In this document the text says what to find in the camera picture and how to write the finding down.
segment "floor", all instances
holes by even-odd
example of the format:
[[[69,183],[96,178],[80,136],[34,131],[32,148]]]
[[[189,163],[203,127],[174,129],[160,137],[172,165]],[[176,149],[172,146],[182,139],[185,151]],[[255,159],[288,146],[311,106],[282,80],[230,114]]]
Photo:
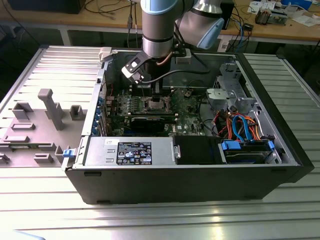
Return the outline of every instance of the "floor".
[[[27,29],[37,41],[43,45],[62,45],[60,33],[54,29]],[[23,29],[16,29],[16,38],[11,39],[4,37],[0,29],[0,99],[4,97],[12,84],[19,77],[20,73],[26,67],[33,54],[37,51],[38,45]],[[91,31],[70,31],[72,42],[75,46],[110,46],[123,48],[127,46],[127,35],[125,33],[99,33]],[[132,34],[132,40],[129,42],[134,47],[135,36]],[[218,48],[218,41],[211,51]],[[309,63],[310,54],[314,47],[292,45],[292,44],[275,44],[261,42],[250,42],[248,46],[239,49],[239,52],[257,53],[257,54],[279,54],[283,55],[291,65],[301,73]],[[314,57],[310,69],[304,75],[305,81],[317,93],[320,89],[317,87],[319,79],[320,58]]]

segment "power supply label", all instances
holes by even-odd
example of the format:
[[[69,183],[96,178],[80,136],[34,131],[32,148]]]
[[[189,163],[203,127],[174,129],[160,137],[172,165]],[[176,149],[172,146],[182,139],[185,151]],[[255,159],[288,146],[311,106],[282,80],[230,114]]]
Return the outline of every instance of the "power supply label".
[[[119,142],[118,165],[152,165],[151,142]]]

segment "slotted aluminum surface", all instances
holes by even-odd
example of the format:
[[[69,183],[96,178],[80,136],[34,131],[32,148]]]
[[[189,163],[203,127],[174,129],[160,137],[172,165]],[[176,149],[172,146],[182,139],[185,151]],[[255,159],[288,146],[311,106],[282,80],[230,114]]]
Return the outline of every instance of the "slotted aluminum surface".
[[[52,89],[53,101],[60,103],[63,110],[69,110],[72,105],[87,110],[102,65],[99,51],[98,47],[39,49],[0,104],[0,138],[15,117],[11,109],[18,101],[28,102],[33,109],[46,109],[38,99],[40,89]]]
[[[286,60],[263,54],[245,57],[310,160],[319,161],[319,97]]]
[[[283,88],[270,89],[276,89],[273,92],[277,93]],[[305,93],[302,87],[294,90]],[[293,110],[283,114],[293,115],[294,124],[308,116],[308,108],[301,109],[303,114],[294,115]],[[290,116],[286,119],[291,124]],[[301,137],[313,136],[318,140],[316,134],[296,132]],[[251,201],[87,205],[60,168],[0,168],[0,228],[18,229],[48,240],[317,239],[320,238],[319,150],[308,151],[308,155],[315,165],[312,173],[295,184],[281,185],[263,200]]]

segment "table leg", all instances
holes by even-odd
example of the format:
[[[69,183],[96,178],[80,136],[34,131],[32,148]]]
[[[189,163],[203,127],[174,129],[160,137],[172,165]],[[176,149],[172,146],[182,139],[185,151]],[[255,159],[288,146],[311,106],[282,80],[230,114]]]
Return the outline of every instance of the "table leg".
[[[4,30],[5,34],[7,34],[10,38],[15,39],[17,37],[13,26],[1,26],[1,29]]]
[[[60,31],[60,34],[61,34],[63,45],[72,46],[71,39],[70,39],[69,34],[68,34],[68,30],[65,29],[65,28],[60,28],[59,31]]]
[[[226,52],[229,42],[232,40],[232,35],[221,35],[220,43],[217,52]]]

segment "white label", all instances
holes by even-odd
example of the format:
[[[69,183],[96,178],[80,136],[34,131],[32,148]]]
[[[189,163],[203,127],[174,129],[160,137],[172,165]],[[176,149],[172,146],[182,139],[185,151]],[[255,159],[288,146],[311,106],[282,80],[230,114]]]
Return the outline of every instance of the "white label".
[[[104,145],[118,145],[119,139],[108,138],[104,141]]]
[[[12,149],[28,149],[28,146],[10,146]]]

